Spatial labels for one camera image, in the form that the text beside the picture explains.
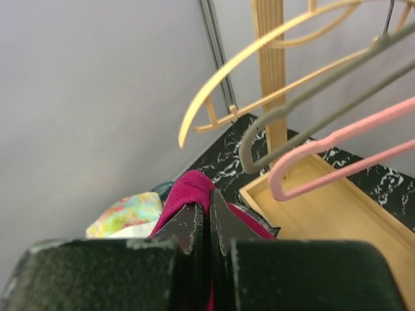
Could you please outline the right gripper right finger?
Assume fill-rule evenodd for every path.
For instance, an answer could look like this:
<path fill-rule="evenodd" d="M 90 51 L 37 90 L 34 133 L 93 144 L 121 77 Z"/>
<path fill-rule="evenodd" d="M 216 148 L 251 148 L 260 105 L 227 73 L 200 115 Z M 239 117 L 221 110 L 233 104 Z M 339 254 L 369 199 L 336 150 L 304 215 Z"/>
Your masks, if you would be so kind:
<path fill-rule="evenodd" d="M 210 194 L 211 310 L 406 310 L 382 254 L 354 240 L 278 240 Z"/>

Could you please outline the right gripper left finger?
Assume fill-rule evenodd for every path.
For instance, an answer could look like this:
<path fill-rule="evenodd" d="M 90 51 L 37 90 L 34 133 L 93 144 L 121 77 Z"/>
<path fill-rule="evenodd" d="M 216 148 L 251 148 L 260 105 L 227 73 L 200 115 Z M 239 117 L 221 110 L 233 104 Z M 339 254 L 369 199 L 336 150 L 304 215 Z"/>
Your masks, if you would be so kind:
<path fill-rule="evenodd" d="M 44 240 L 28 248 L 2 310 L 201 310 L 204 212 L 184 205 L 151 238 Z"/>

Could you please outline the floral pastel garment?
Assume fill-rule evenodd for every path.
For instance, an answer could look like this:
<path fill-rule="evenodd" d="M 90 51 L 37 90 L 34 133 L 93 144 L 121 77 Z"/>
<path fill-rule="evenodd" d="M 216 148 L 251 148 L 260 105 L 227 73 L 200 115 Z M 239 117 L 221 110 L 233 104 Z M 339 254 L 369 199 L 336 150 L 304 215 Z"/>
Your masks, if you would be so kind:
<path fill-rule="evenodd" d="M 87 229 L 87 238 L 107 238 L 135 225 L 155 224 L 163 210 L 157 192 L 135 194 L 107 208 Z"/>

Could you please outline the navy plaid skirt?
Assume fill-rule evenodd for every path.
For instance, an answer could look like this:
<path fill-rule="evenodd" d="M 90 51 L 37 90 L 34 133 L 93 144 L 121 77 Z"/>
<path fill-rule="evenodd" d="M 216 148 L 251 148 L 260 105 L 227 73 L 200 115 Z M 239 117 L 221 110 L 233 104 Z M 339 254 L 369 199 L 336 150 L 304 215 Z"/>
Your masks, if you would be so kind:
<path fill-rule="evenodd" d="M 257 211 L 253 210 L 250 207 L 237 205 L 237 208 L 240 209 L 242 212 L 253 218 L 259 225 L 261 225 L 265 230 L 267 230 L 273 238 L 277 238 L 277 235 L 281 229 L 281 227 L 274 227 L 272 226 L 261 214 Z"/>

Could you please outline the magenta skirt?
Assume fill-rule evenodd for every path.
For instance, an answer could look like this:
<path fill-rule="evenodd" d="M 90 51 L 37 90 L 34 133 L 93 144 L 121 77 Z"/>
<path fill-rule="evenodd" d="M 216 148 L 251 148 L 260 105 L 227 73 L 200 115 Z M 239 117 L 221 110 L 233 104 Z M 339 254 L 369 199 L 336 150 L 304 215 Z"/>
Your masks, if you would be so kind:
<path fill-rule="evenodd" d="M 176 236 L 172 273 L 143 310 L 275 310 L 264 273 L 248 270 L 248 256 L 228 249 L 237 239 L 245 250 L 273 236 L 236 205 L 226 202 L 213 182 L 197 170 L 174 182 L 152 238 Z"/>

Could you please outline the grey hanger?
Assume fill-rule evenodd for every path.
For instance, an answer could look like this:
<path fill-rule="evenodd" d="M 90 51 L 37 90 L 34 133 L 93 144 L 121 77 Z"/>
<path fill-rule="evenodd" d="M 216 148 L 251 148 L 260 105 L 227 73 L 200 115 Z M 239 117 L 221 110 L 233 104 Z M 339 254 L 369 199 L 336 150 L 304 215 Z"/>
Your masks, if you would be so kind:
<path fill-rule="evenodd" d="M 394 29 L 405 4 L 396 2 L 393 10 L 389 9 L 389 4 L 388 1 L 364 3 L 330 33 L 314 42 L 287 49 L 286 82 L 292 83 L 344 56 L 366 48 L 380 35 L 385 21 L 389 21 L 390 28 Z M 409 36 L 297 107 L 287 118 L 287 128 L 298 133 L 304 132 L 413 58 L 414 37 Z M 258 55 L 249 57 L 236 68 L 232 83 L 238 106 L 241 108 L 268 93 L 268 87 L 260 81 Z M 321 139 L 343 126 L 413 96 L 414 73 L 409 73 L 317 132 L 314 138 Z M 340 148 L 360 157 L 368 157 L 413 137 L 414 116 L 409 115 L 345 141 L 340 144 Z"/>

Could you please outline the pink hanger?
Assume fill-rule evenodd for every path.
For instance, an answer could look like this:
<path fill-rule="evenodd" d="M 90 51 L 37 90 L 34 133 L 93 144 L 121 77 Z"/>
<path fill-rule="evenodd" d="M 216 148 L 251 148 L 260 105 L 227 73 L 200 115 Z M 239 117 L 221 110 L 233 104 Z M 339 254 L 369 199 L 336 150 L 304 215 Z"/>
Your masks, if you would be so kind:
<path fill-rule="evenodd" d="M 332 132 L 323 139 L 312 140 L 294 148 L 282 156 L 269 173 L 268 187 L 272 197 L 278 202 L 291 200 L 339 179 L 352 176 L 358 172 L 367 170 L 370 167 L 379 165 L 393 157 L 413 151 L 414 139 L 410 139 L 404 143 L 393 146 L 392 148 L 371 155 L 370 157 L 359 157 L 355 154 L 351 154 L 345 160 L 339 160 L 331 155 L 333 150 L 339 150 L 337 147 L 339 143 L 360 136 L 369 130 L 373 130 L 412 113 L 414 113 L 414 98 L 409 98 Z M 291 190 L 285 190 L 283 186 L 283 173 L 288 171 L 295 163 L 315 154 L 322 156 L 322 159 L 328 162 L 333 171 L 324 174 L 322 177 L 308 181 L 307 183 L 302 183 Z"/>

